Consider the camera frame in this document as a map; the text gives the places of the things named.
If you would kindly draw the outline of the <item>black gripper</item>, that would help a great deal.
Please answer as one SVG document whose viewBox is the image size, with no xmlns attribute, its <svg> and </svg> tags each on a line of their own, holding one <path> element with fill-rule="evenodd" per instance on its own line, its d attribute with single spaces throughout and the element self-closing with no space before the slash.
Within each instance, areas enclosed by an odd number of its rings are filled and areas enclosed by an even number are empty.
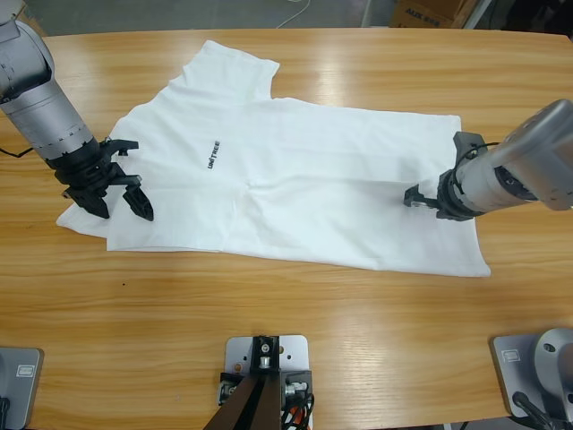
<svg viewBox="0 0 573 430">
<path fill-rule="evenodd" d="M 124 200 L 132 212 L 147 221 L 154 220 L 154 211 L 149 198 L 141 189 L 141 179 L 137 175 L 126 175 L 112 160 L 115 154 L 125 157 L 129 150 L 137 150 L 139 143 L 123 139 L 106 138 L 102 142 L 92 139 L 78 150 L 64 153 L 57 159 L 47 161 L 55 171 L 56 178 L 69 185 L 63 196 L 71 198 L 86 212 L 109 218 L 104 198 L 111 185 L 124 185 Z"/>
<path fill-rule="evenodd" d="M 420 192 L 419 185 L 413 185 L 405 191 L 404 204 L 410 204 L 411 207 L 416 208 L 433 208 L 433 200 L 428 199 Z M 440 175 L 437 204 L 437 219 L 466 221 L 474 217 L 474 213 L 464 206 L 455 194 L 453 169 Z"/>
</svg>

